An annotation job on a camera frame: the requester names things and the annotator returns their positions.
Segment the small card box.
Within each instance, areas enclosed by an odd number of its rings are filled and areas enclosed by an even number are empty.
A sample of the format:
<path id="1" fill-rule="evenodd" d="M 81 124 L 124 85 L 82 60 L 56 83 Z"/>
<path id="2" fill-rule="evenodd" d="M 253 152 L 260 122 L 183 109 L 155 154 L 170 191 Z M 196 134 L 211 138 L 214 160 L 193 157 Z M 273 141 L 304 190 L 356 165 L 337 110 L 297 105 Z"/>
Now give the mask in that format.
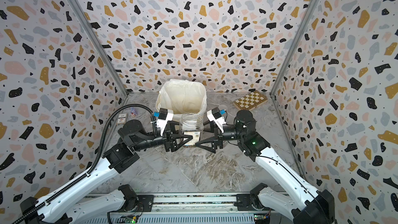
<path id="1" fill-rule="evenodd" d="M 125 124 L 127 121 L 127 113 L 119 114 L 117 116 L 117 124 Z"/>

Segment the clear jar with flower tea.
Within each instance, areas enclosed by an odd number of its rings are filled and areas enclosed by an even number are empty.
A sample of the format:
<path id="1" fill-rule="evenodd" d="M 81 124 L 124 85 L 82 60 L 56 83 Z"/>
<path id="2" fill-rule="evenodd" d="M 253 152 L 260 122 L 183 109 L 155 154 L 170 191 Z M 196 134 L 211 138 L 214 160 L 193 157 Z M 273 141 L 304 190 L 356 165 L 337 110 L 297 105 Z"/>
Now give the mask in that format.
<path id="1" fill-rule="evenodd" d="M 179 122 L 180 134 L 192 136 L 192 140 L 185 143 L 185 147 L 193 147 L 203 137 L 203 116 L 196 113 L 184 113 Z"/>

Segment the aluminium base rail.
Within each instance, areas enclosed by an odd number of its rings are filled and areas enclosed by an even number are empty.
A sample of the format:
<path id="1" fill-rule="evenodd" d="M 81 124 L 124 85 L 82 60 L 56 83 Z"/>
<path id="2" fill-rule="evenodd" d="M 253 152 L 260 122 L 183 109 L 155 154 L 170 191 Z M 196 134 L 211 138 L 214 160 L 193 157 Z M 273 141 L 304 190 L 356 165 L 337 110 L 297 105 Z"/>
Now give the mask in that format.
<path id="1" fill-rule="evenodd" d="M 291 224 L 296 203 L 267 188 L 256 207 L 247 192 L 139 194 L 127 211 L 116 194 L 90 194 L 66 212 L 74 224 Z"/>

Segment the wooden chessboard box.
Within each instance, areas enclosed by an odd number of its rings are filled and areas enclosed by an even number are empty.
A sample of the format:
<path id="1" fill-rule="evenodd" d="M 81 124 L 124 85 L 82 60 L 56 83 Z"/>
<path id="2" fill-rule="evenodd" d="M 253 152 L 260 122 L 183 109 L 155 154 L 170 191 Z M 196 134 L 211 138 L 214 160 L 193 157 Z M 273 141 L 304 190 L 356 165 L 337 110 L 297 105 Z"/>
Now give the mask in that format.
<path id="1" fill-rule="evenodd" d="M 267 97 L 264 94 L 260 93 L 259 91 L 254 91 L 233 101 L 233 105 L 238 110 L 250 111 L 264 104 L 266 101 Z"/>

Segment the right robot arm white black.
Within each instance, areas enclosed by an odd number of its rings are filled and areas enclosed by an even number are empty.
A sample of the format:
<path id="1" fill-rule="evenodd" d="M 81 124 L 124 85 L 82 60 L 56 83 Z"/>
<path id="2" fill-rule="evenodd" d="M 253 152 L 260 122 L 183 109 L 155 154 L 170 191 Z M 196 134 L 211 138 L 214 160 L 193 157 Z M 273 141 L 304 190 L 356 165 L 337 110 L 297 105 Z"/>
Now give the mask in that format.
<path id="1" fill-rule="evenodd" d="M 238 148 L 253 162 L 261 166 L 286 191 L 280 194 L 266 184 L 259 184 L 251 192 L 250 204 L 256 208 L 271 208 L 295 224 L 332 224 L 335 222 L 334 197 L 328 190 L 319 191 L 277 154 L 271 144 L 256 130 L 256 120 L 248 110 L 240 110 L 234 123 L 224 119 L 227 112 L 214 108 L 207 112 L 207 124 L 214 133 L 196 143 L 196 147 L 216 152 L 226 141 L 237 141 Z"/>

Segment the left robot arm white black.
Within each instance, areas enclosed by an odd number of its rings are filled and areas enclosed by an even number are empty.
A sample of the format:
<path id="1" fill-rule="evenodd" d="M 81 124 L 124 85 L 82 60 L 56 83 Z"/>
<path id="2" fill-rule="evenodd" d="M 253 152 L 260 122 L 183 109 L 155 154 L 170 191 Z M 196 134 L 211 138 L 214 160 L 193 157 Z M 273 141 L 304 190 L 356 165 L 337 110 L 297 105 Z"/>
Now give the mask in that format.
<path id="1" fill-rule="evenodd" d="M 121 174 L 140 158 L 139 151 L 163 146 L 177 151 L 193 139 L 175 130 L 178 123 L 164 121 L 156 133 L 146 132 L 139 120 L 128 121 L 118 133 L 116 145 L 97 157 L 95 163 L 62 188 L 38 199 L 30 197 L 20 205 L 23 216 L 17 224 L 79 224 L 112 211 L 142 211 L 143 205 L 130 185 L 122 185 L 102 197 L 81 202 L 100 184 Z"/>

